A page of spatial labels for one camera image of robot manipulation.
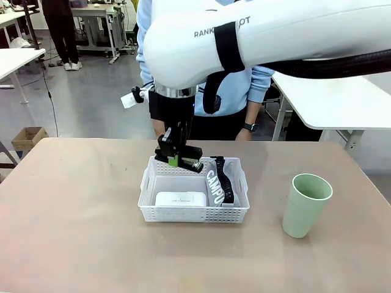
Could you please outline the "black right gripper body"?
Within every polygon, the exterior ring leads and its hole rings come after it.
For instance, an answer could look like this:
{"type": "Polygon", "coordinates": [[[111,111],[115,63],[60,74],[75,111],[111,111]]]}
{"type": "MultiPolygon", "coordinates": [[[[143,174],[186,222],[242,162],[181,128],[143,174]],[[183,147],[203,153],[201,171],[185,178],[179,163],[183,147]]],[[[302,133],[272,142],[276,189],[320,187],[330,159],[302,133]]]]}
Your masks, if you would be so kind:
{"type": "Polygon", "coordinates": [[[174,124],[188,121],[194,116],[195,96],[168,98],[156,92],[149,92],[150,118],[174,124]]]}

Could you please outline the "person's right hand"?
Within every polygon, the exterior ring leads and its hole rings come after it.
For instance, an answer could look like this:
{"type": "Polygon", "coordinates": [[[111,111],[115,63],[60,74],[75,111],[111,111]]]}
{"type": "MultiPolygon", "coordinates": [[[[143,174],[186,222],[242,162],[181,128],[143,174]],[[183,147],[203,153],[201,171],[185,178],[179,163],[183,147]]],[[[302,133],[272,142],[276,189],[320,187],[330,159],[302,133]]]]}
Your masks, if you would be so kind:
{"type": "Polygon", "coordinates": [[[166,133],[166,126],[163,121],[153,119],[152,124],[157,139],[166,133]]]}

